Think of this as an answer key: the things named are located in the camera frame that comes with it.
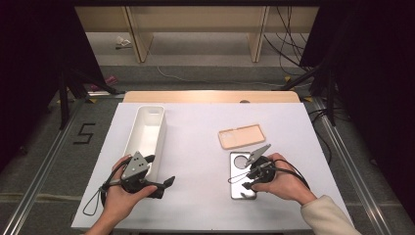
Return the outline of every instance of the white sleeve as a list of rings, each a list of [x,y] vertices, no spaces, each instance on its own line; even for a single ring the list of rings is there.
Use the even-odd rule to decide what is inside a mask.
[[[329,196],[301,207],[301,215],[315,234],[360,234]]]

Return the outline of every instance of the phone case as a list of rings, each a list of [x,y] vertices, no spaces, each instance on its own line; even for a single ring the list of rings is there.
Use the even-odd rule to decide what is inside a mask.
[[[219,131],[219,141],[223,149],[236,149],[265,141],[259,124]]]

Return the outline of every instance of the human hand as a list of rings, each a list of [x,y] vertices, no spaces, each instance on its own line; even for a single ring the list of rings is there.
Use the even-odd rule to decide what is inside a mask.
[[[268,156],[270,161],[286,160],[280,154],[272,154]],[[275,162],[278,168],[284,168],[295,171],[289,164],[283,161]],[[256,183],[252,186],[255,191],[269,192],[284,200],[294,200],[304,205],[316,199],[314,194],[295,176],[283,172],[276,171],[274,179],[268,183]]]
[[[113,170],[115,170],[122,161],[125,161],[130,157],[130,155],[127,155],[119,159],[113,166]],[[113,179],[121,179],[122,169],[123,167],[114,174]],[[128,217],[134,206],[140,200],[147,198],[156,190],[157,186],[151,185],[135,194],[130,194],[125,192],[120,185],[111,186],[108,189],[107,200],[100,218],[86,234],[109,234],[120,221]]]

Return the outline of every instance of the white rectangular container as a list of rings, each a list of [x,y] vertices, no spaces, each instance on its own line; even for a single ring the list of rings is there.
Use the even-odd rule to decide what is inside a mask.
[[[161,106],[142,106],[138,109],[124,155],[134,156],[139,151],[143,157],[155,155],[146,178],[157,182],[164,143],[166,124],[164,108]]]

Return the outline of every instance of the finger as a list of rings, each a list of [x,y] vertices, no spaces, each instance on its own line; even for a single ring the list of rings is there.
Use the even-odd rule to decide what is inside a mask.
[[[274,153],[274,154],[268,156],[268,159],[273,160],[273,161],[275,161],[275,160],[285,160],[285,158],[282,155],[278,154],[278,153]]]
[[[133,197],[135,198],[136,203],[138,203],[140,200],[142,200],[142,199],[147,198],[148,196],[150,196],[156,190],[157,190],[157,186],[156,185],[150,185],[150,186],[144,187],[143,189],[141,189],[137,193],[133,194]]]
[[[258,192],[268,192],[269,184],[268,183],[256,183],[251,188]]]
[[[114,164],[113,165],[113,170],[119,165],[119,164],[121,164],[123,161],[125,161],[125,160],[127,160],[128,158],[131,158],[131,155],[126,155],[126,156],[124,156],[124,157],[122,157],[122,158],[120,158],[119,160],[118,160],[118,162],[116,162],[116,164]]]

